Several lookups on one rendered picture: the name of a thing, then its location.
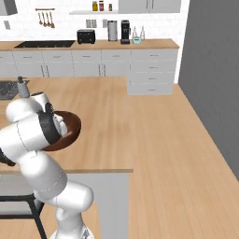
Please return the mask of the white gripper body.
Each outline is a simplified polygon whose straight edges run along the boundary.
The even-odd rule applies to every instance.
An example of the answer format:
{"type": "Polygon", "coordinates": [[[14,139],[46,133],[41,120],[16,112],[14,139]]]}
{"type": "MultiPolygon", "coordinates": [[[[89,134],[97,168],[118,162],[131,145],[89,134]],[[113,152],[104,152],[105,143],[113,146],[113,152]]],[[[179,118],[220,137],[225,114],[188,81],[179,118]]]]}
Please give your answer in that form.
{"type": "Polygon", "coordinates": [[[53,122],[57,129],[57,132],[60,136],[65,136],[67,134],[67,127],[65,122],[63,121],[63,117],[57,114],[53,115],[53,122]]]}

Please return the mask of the brown bowl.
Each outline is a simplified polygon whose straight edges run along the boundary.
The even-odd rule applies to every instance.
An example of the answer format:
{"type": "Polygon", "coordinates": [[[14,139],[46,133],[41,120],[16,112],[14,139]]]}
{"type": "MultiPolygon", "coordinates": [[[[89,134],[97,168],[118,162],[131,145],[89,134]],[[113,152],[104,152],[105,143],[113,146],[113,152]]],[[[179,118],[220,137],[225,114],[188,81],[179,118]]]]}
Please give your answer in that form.
{"type": "Polygon", "coordinates": [[[77,140],[80,134],[81,120],[76,114],[68,111],[56,111],[56,114],[63,118],[67,127],[67,134],[53,145],[44,148],[44,151],[58,151],[67,148],[77,140]]]}

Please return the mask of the grey soap dispenser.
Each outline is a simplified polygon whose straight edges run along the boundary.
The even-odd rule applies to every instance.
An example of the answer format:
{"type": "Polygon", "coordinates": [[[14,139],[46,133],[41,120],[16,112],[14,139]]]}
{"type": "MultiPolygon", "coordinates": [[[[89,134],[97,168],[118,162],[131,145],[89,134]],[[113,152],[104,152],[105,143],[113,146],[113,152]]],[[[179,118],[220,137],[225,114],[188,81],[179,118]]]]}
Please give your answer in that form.
{"type": "Polygon", "coordinates": [[[28,90],[27,84],[23,80],[22,77],[18,77],[17,86],[18,86],[20,98],[29,98],[30,97],[30,92],[28,90]]]}

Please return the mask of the dark sink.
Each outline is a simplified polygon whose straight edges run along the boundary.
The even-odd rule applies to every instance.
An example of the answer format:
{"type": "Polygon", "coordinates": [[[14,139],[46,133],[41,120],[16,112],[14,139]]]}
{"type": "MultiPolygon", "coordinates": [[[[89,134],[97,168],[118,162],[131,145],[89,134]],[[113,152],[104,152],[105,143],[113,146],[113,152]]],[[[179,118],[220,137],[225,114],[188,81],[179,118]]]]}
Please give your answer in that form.
{"type": "Polygon", "coordinates": [[[19,94],[17,82],[18,80],[0,81],[0,100],[12,100],[19,94]]]}

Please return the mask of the grey base cupboard run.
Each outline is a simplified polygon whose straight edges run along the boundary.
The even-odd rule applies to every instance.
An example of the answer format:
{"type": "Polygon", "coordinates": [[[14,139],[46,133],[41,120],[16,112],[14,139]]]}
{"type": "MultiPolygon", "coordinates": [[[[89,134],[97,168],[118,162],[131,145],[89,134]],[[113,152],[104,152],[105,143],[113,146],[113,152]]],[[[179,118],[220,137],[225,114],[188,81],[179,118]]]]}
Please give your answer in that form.
{"type": "Polygon", "coordinates": [[[0,51],[0,77],[125,77],[129,94],[170,94],[176,49],[0,51]]]}

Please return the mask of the black hob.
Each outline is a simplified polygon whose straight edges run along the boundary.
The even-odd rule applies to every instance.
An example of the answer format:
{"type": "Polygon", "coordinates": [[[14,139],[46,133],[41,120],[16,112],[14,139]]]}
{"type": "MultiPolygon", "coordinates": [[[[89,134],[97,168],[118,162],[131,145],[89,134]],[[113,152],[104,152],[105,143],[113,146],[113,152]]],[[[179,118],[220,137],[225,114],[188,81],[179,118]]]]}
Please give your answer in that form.
{"type": "Polygon", "coordinates": [[[75,40],[52,40],[52,41],[24,41],[14,49],[33,48],[70,48],[75,40]]]}

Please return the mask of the black stool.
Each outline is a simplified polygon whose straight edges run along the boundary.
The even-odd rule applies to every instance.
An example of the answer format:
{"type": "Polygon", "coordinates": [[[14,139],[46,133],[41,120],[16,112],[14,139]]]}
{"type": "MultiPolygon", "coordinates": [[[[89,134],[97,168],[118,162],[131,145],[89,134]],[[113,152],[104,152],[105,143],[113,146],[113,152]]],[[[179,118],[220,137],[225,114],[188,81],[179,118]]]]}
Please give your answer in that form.
{"type": "Polygon", "coordinates": [[[47,239],[40,214],[44,203],[33,194],[0,196],[0,219],[33,219],[41,239],[47,239]]]}

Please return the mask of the black toaster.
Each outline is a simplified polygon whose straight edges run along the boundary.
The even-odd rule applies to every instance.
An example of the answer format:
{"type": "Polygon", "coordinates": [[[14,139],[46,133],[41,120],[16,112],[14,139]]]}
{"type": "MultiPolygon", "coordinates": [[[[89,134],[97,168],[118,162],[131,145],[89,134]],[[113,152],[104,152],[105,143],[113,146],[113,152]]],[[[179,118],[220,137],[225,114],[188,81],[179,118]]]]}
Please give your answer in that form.
{"type": "Polygon", "coordinates": [[[92,29],[80,29],[77,31],[78,44],[94,44],[95,31],[92,29]]]}

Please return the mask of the grey kitchen island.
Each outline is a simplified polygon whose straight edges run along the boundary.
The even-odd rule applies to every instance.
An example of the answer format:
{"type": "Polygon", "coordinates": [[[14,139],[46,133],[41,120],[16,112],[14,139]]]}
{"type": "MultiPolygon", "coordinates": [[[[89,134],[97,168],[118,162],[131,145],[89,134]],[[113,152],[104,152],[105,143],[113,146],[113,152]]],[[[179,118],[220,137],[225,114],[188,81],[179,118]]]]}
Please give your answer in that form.
{"type": "Polygon", "coordinates": [[[68,179],[92,188],[101,239],[128,239],[129,174],[68,174],[68,179]]]}

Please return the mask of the steel canister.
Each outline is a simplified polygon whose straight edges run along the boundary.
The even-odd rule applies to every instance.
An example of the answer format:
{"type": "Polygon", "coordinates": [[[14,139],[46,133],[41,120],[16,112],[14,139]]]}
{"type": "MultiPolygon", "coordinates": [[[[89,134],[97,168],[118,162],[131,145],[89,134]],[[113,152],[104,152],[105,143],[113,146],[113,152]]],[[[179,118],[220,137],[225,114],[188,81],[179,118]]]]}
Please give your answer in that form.
{"type": "Polygon", "coordinates": [[[109,41],[117,41],[118,40],[118,24],[116,21],[108,21],[107,22],[107,33],[109,41]]]}

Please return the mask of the black coffee machine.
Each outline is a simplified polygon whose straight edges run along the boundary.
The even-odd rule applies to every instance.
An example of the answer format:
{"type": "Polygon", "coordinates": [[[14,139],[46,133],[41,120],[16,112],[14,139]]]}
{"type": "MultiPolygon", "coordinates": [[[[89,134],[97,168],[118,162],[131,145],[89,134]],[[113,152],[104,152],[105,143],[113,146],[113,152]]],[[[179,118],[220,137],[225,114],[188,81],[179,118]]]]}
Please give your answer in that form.
{"type": "Polygon", "coordinates": [[[121,21],[121,44],[129,44],[130,43],[130,22],[128,20],[121,21]]]}

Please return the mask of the grey range hood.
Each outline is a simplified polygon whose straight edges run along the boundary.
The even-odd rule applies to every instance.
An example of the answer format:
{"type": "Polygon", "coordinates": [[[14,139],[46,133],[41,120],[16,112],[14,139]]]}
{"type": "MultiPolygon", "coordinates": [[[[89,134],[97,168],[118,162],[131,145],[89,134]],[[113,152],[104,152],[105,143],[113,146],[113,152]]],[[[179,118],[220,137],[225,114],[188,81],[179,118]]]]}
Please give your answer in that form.
{"type": "Polygon", "coordinates": [[[15,0],[0,0],[0,16],[10,16],[17,13],[15,0]]]}

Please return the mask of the dark grey tall cabinet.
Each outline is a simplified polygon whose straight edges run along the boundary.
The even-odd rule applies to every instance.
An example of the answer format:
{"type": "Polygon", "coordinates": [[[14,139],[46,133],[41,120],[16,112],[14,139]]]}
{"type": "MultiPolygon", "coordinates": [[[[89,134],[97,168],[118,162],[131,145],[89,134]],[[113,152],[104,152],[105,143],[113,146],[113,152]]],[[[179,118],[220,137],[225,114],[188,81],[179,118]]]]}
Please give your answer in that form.
{"type": "Polygon", "coordinates": [[[239,0],[190,0],[178,84],[239,180],[239,0]]]}

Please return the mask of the white wall shelf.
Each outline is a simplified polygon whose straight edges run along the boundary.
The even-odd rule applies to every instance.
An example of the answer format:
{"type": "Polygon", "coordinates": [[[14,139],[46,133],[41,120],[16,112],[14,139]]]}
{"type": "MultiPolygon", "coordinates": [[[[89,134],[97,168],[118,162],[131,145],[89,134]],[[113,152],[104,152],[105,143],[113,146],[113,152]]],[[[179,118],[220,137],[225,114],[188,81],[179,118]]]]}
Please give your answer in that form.
{"type": "Polygon", "coordinates": [[[104,14],[119,14],[118,10],[112,11],[89,11],[89,10],[73,10],[69,15],[104,15],[104,14]]]}

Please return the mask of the grey wall cupboards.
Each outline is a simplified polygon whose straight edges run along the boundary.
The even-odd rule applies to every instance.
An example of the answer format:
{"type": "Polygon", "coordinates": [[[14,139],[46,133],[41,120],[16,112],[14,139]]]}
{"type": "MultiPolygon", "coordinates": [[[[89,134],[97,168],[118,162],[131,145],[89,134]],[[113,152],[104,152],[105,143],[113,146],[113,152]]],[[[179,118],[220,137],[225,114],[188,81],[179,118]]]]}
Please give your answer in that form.
{"type": "Polygon", "coordinates": [[[119,0],[119,14],[179,13],[181,0],[119,0]]]}

